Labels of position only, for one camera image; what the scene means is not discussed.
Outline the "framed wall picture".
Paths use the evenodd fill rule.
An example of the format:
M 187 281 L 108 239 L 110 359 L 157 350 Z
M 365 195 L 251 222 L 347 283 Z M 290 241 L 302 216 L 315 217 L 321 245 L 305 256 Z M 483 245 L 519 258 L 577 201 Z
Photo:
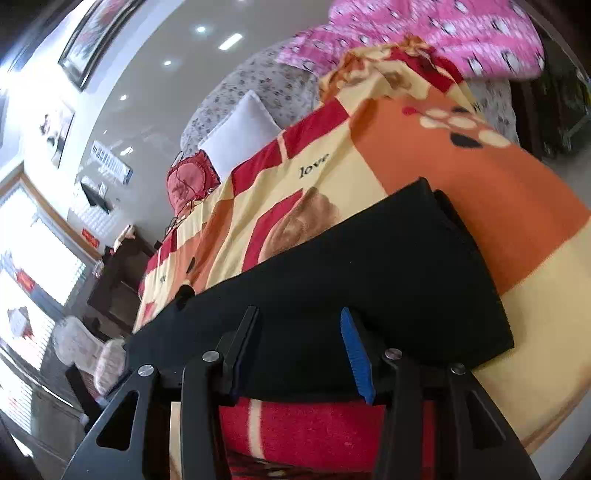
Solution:
M 142 4 L 142 0 L 93 2 L 74 29 L 58 60 L 58 65 L 78 91 L 82 92 L 86 88 L 104 52 Z

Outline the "eye chart wall poster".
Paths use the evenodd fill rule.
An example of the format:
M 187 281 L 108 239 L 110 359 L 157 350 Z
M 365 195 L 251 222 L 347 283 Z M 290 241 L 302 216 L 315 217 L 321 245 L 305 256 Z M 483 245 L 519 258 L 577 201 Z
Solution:
M 127 185 L 133 174 L 132 169 L 115 156 L 104 144 L 94 140 L 90 148 L 90 158 L 99 163 L 122 185 Z

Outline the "pink penguin quilt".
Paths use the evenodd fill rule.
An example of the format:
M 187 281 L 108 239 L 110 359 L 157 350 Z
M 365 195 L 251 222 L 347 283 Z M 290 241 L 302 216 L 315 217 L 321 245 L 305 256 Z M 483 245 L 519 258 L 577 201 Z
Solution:
M 276 61 L 317 77 L 349 50 L 418 36 L 466 79 L 529 80 L 545 65 L 541 39 L 515 1 L 335 1 L 329 21 L 281 47 Z

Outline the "wedding photo on wall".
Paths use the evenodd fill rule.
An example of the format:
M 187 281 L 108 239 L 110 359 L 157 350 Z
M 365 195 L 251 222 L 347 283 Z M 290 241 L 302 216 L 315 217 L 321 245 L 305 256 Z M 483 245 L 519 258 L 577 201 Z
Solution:
M 56 169 L 60 167 L 73 118 L 74 111 L 69 106 L 58 104 L 43 115 L 38 127 L 43 157 Z

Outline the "dark wooden desk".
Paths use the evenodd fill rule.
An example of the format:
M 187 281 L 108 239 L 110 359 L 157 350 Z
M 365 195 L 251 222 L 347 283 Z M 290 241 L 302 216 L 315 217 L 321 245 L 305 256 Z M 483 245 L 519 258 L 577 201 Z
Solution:
M 102 316 L 130 334 L 140 305 L 139 287 L 155 250 L 141 237 L 124 238 L 108 247 L 103 267 L 87 301 Z

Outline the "black knit pants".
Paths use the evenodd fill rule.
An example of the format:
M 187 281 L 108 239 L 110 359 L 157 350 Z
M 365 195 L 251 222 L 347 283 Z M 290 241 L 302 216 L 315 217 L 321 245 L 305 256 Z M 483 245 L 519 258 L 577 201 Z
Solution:
M 339 318 L 349 310 L 380 350 L 476 368 L 514 338 L 491 274 L 454 204 L 419 179 L 315 239 L 170 304 L 125 345 L 126 365 L 181 367 L 262 321 L 245 397 L 339 402 L 358 395 Z

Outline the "orange red love blanket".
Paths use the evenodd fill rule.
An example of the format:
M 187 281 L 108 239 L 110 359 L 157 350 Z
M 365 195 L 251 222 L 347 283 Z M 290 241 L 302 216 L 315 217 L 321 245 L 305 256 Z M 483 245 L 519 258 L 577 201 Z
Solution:
M 589 414 L 590 210 L 477 110 L 475 89 L 421 39 L 349 51 L 320 103 L 204 199 L 182 199 L 149 260 L 136 326 L 176 288 L 202 292 L 425 177 L 451 198 L 508 314 L 515 347 L 476 376 L 543 479 L 587 475 L 573 414 Z

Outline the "white square pillow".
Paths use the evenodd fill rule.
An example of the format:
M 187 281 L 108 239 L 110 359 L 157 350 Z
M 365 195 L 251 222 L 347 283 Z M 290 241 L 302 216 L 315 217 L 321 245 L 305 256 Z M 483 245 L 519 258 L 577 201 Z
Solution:
M 276 139 L 280 127 L 255 91 L 249 90 L 198 144 L 223 183 L 233 170 Z

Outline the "white ornate chair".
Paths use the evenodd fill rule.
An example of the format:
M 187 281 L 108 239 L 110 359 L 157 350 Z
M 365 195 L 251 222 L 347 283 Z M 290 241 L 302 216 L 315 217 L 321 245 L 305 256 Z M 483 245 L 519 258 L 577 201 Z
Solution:
M 124 340 L 100 340 L 77 317 L 68 316 L 56 324 L 52 344 L 64 365 L 75 365 L 92 377 L 94 390 L 101 396 L 105 396 L 123 374 Z

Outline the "dark cloth hanging on wall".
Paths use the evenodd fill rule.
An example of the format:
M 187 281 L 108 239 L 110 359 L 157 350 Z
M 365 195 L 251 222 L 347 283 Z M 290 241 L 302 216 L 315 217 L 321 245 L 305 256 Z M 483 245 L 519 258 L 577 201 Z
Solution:
M 90 207 L 98 207 L 106 214 L 109 214 L 112 211 L 109 203 L 91 186 L 84 182 L 81 182 L 80 186 Z

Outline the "red ruffled cushion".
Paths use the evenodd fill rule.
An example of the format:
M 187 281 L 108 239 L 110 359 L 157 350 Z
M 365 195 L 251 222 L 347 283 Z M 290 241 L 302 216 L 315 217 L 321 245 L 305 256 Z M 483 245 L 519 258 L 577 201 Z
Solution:
M 166 177 L 166 193 L 174 215 L 180 216 L 193 201 L 207 198 L 221 180 L 204 150 L 176 162 Z

